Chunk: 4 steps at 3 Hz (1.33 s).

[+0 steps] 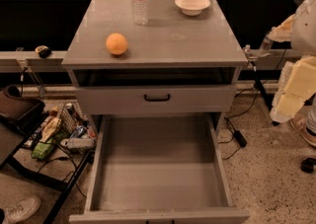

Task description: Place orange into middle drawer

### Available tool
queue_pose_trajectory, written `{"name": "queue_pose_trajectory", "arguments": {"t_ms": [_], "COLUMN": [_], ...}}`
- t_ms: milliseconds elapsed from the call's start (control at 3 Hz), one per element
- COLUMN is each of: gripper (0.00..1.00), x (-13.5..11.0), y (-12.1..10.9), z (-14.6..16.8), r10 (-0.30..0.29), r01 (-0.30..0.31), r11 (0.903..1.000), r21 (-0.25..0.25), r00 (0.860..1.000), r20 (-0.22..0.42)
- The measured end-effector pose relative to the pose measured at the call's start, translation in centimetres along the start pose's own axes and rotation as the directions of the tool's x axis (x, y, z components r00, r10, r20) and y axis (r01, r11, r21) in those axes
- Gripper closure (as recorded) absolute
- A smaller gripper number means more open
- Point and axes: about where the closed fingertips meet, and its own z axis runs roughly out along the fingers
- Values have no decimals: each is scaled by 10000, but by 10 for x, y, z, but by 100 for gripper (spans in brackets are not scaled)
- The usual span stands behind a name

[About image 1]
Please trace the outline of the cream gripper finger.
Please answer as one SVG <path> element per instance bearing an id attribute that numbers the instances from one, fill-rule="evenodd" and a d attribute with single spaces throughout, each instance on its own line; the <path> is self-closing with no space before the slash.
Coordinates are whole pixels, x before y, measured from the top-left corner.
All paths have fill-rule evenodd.
<path id="1" fill-rule="evenodd" d="M 316 93 L 316 57 L 303 56 L 295 63 L 286 62 L 272 102 L 272 121 L 285 123 L 301 110 Z"/>
<path id="2" fill-rule="evenodd" d="M 291 15 L 277 27 L 272 27 L 268 38 L 277 42 L 291 41 L 293 20 L 294 16 Z"/>

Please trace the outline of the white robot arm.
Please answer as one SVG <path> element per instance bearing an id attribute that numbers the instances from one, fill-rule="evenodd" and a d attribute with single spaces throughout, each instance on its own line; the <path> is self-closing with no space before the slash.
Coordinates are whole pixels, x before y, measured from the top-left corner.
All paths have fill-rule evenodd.
<path id="1" fill-rule="evenodd" d="M 293 15 L 272 28 L 268 38 L 289 41 L 293 50 L 302 53 L 298 61 L 283 66 L 272 102 L 271 119 L 284 123 L 316 93 L 316 0 L 304 0 Z"/>

